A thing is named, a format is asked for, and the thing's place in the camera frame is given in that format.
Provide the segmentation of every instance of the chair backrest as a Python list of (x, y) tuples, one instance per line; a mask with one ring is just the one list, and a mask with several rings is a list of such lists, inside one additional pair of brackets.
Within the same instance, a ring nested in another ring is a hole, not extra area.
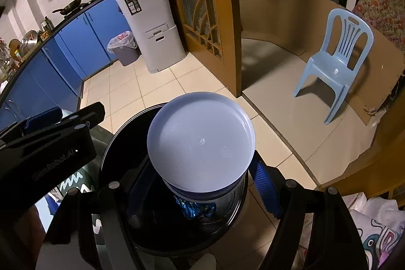
[(327, 29), (320, 51), (327, 51), (329, 41), (331, 39), (333, 20), (337, 16), (339, 16), (342, 21), (342, 33), (340, 35), (340, 40), (337, 44), (335, 52), (333, 53), (333, 56), (338, 57), (340, 61), (342, 61), (345, 65), (347, 65), (349, 62), (354, 45), (356, 44), (358, 38), (363, 33), (367, 34), (366, 46), (364, 47), (364, 50), (360, 55), (353, 70), (354, 72), (357, 72), (371, 49), (374, 41), (373, 32), (369, 25), (357, 15), (354, 15), (352, 12), (349, 12), (348, 10), (344, 10), (342, 8), (334, 8), (329, 12), (328, 15)]

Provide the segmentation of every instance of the blue package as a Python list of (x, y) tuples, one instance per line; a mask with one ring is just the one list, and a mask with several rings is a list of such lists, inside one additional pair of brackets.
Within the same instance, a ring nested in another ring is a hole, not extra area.
[(211, 218), (217, 208), (215, 203), (195, 203), (174, 196), (176, 203), (180, 205), (183, 215), (187, 219), (196, 219), (198, 217)]

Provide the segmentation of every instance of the light blue plastic chair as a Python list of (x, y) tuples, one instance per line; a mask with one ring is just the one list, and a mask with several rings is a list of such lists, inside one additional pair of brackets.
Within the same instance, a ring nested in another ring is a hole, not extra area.
[[(333, 55), (329, 55), (327, 48), (331, 39), (333, 20), (336, 16), (339, 16), (342, 20), (342, 34), (335, 52)], [(349, 18), (357, 21), (358, 24), (349, 20)], [(367, 34), (367, 43), (357, 60), (356, 66), (351, 70), (348, 68), (350, 55), (352, 55), (354, 45), (362, 33)], [(328, 125), (342, 105), (362, 63), (370, 52), (373, 41), (373, 32), (366, 22), (347, 10), (333, 9), (328, 15), (327, 30), (321, 49), (309, 58), (297, 88), (292, 95), (297, 96), (309, 75), (316, 75), (328, 84), (335, 91), (335, 101), (325, 119), (325, 124)]]

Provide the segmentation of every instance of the beige tile floor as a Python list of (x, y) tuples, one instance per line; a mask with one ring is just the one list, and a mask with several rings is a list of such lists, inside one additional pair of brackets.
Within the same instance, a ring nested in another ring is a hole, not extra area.
[(292, 96), (305, 65), (275, 44), (242, 40), (243, 93), (323, 184), (341, 175), (370, 147), (377, 125), (364, 125), (346, 102), (334, 120), (325, 125), (335, 97), (331, 88), (310, 76), (298, 96)]
[[(115, 133), (125, 121), (145, 107), (170, 101), (184, 93), (210, 91), (236, 101), (252, 119), (256, 149), (266, 162), (277, 166), (286, 178), (305, 188), (315, 183), (292, 152), (242, 97), (235, 98), (192, 54), (156, 74), (150, 74), (142, 56), (123, 67), (115, 62), (84, 83), (84, 107), (96, 101), (104, 104), (106, 117), (101, 126)], [(264, 211), (258, 192), (249, 181), (247, 202), (238, 223), (210, 247), (223, 269), (256, 269), (262, 262), (276, 231), (278, 221)]]

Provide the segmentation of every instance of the trash can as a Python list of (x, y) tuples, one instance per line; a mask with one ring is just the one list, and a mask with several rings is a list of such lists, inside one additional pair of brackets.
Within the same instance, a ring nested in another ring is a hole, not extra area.
[(140, 55), (138, 45), (131, 31), (125, 31), (110, 40), (107, 51), (114, 53), (123, 66), (135, 62)]
[[(121, 180), (128, 170), (141, 165), (148, 154), (149, 126), (163, 105), (139, 112), (114, 135), (101, 163), (100, 186)], [(187, 219), (176, 203), (175, 194), (159, 175), (155, 175), (151, 182), (142, 182), (141, 189), (147, 187), (148, 191), (142, 200), (141, 212), (131, 218), (128, 209), (123, 212), (133, 245), (145, 253), (163, 257), (202, 251), (220, 239), (238, 218), (247, 194), (247, 173), (242, 180), (239, 189), (222, 197), (209, 221)], [(129, 191), (128, 199), (138, 197), (136, 191)]]

